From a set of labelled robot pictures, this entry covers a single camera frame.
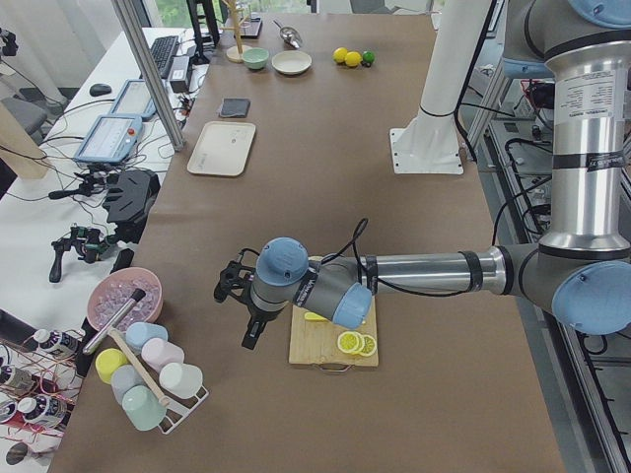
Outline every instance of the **yellow lemon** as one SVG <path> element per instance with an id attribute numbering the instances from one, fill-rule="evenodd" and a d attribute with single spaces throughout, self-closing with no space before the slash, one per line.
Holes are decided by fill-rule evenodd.
<path id="1" fill-rule="evenodd" d="M 372 335 L 362 335 L 364 338 L 364 348 L 359 354 L 362 357 L 370 357 L 377 351 L 377 340 Z"/>
<path id="2" fill-rule="evenodd" d="M 346 54 L 348 54 L 348 49 L 346 49 L 345 47 L 338 47 L 333 51 L 333 60 L 336 63 L 341 64 L 344 62 Z"/>
<path id="3" fill-rule="evenodd" d="M 362 62 L 362 55 L 357 51 L 350 51 L 346 54 L 344 62 L 348 67 L 357 67 Z"/>
<path id="4" fill-rule="evenodd" d="M 364 349 L 364 337 L 359 332 L 347 330 L 337 337 L 337 348 L 342 353 L 355 355 Z"/>

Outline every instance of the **pink bowl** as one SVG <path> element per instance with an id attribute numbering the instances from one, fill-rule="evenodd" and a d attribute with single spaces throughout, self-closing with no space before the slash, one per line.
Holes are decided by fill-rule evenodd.
<path id="1" fill-rule="evenodd" d="M 98 286 L 92 291 L 90 295 L 90 299 L 88 300 L 88 322 L 95 329 L 101 330 L 101 328 L 107 322 L 107 317 L 98 315 L 97 306 L 103 303 L 103 300 L 111 297 L 111 292 L 114 291 L 112 284 L 117 286 L 118 284 L 122 284 L 124 286 L 133 286 L 138 287 L 140 285 L 149 285 L 151 287 L 156 287 L 158 289 L 157 295 L 147 303 L 145 300 L 141 301 L 143 304 L 151 304 L 152 307 L 147 316 L 140 316 L 140 314 L 131 311 L 125 317 L 118 322 L 116 327 L 125 331 L 129 325 L 134 322 L 153 322 L 160 315 L 160 311 L 162 310 L 163 304 L 163 295 L 162 295 L 162 285 L 160 284 L 160 280 L 158 276 L 144 268 L 125 268 L 115 273 L 110 274 L 105 279 L 103 279 Z"/>

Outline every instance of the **keyboard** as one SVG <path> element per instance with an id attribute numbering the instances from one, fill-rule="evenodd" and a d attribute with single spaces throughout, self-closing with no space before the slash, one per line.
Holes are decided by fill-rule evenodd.
<path id="1" fill-rule="evenodd" d="M 162 36 L 157 37 L 151 45 L 151 55 L 154 56 L 154 61 L 158 66 L 158 74 L 163 79 L 167 79 L 169 72 L 171 72 L 171 65 L 177 54 L 177 41 L 177 36 Z"/>

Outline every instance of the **white bowl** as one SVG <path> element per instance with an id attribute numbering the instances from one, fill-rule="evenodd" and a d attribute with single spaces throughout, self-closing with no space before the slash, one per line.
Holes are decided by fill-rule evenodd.
<path id="1" fill-rule="evenodd" d="M 312 67 L 312 57 L 303 51 L 283 51 L 272 57 L 272 67 L 286 76 L 296 76 Z"/>

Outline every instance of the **white tray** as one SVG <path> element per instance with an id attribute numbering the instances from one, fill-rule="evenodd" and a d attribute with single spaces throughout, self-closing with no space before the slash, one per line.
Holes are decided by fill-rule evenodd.
<path id="1" fill-rule="evenodd" d="M 186 169 L 192 174 L 241 174 L 255 131 L 252 123 L 209 121 L 201 130 Z"/>

